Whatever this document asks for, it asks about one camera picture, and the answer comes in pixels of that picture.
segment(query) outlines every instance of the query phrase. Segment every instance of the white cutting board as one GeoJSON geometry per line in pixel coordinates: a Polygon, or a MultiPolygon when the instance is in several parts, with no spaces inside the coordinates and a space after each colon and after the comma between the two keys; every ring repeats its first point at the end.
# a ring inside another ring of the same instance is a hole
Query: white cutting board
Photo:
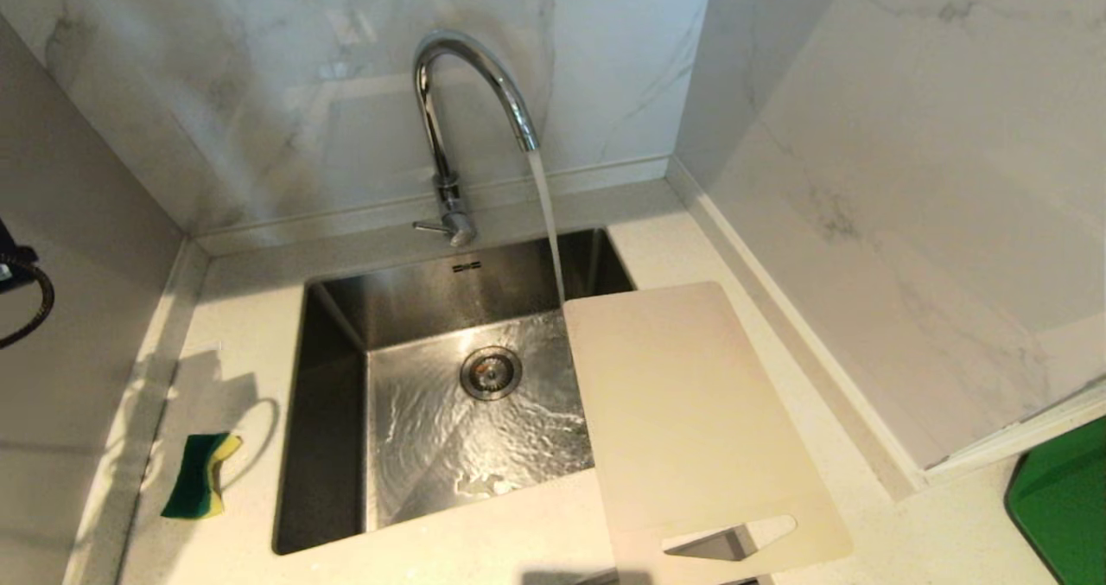
{"type": "Polygon", "coordinates": [[[717,585],[852,551],[721,286],[576,299],[564,314],[624,583],[717,585]],[[662,550],[782,514],[795,530],[742,561],[662,550]]]}

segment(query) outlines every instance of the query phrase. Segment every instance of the black cable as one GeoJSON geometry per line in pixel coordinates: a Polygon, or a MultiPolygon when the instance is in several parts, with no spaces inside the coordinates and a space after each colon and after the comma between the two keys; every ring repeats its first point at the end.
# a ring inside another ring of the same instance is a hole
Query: black cable
{"type": "Polygon", "coordinates": [[[44,271],[38,269],[38,267],[31,265],[25,261],[20,261],[14,257],[0,253],[0,263],[4,263],[8,267],[14,267],[17,270],[27,271],[28,274],[34,276],[35,281],[39,281],[39,286],[42,290],[42,305],[39,306],[39,312],[34,314],[34,317],[28,322],[22,328],[17,330],[12,334],[8,334],[7,337],[0,339],[0,349],[3,349],[15,342],[23,339],[24,336],[31,334],[38,328],[46,317],[50,316],[50,312],[54,309],[54,284],[50,282],[50,276],[46,276],[44,271]]]}

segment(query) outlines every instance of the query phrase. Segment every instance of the stainless steel sink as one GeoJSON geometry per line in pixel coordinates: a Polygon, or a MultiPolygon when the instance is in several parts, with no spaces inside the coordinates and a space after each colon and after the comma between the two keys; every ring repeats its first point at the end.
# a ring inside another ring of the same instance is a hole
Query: stainless steel sink
{"type": "MultiPolygon", "coordinates": [[[[568,299],[634,289],[605,231],[557,244],[568,299]]],[[[545,239],[307,286],[276,553],[592,466],[545,239]]]]}

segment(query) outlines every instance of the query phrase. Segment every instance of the countertop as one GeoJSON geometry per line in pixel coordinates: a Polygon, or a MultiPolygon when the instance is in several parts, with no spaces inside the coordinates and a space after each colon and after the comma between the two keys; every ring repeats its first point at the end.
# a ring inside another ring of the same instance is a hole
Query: countertop
{"type": "MultiPolygon", "coordinates": [[[[1003,511],[1012,461],[905,501],[889,499],[667,182],[565,196],[554,206],[562,231],[606,227],[638,289],[717,281],[726,290],[856,546],[844,560],[763,583],[1054,583],[1003,511]]],[[[473,250],[542,233],[538,203],[481,211],[478,223],[473,250]]],[[[613,565],[594,471],[300,553],[273,553],[304,282],[449,253],[438,236],[401,227],[215,259],[154,446],[123,584],[553,585],[613,565]],[[228,429],[243,446],[222,469],[226,513],[198,522],[159,518],[184,438],[228,429]]]]}

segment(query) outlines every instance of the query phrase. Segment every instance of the faucet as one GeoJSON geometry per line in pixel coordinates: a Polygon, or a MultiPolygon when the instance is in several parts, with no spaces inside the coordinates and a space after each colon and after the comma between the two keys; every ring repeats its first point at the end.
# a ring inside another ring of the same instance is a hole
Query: faucet
{"type": "Polygon", "coordinates": [[[455,30],[436,30],[422,39],[415,53],[415,93],[418,94],[419,109],[422,112],[422,124],[426,125],[426,136],[430,139],[430,153],[438,168],[434,177],[434,187],[438,192],[438,207],[441,211],[441,223],[415,222],[420,231],[438,231],[449,236],[451,247],[463,247],[477,236],[476,227],[469,219],[461,198],[461,188],[457,171],[450,167],[446,156],[446,147],[441,140],[441,124],[434,108],[431,94],[430,65],[442,54],[452,54],[466,61],[491,85],[511,121],[514,138],[523,153],[538,150],[538,133],[533,121],[526,112],[519,86],[514,85],[510,74],[492,56],[491,51],[479,44],[477,39],[455,30]]]}

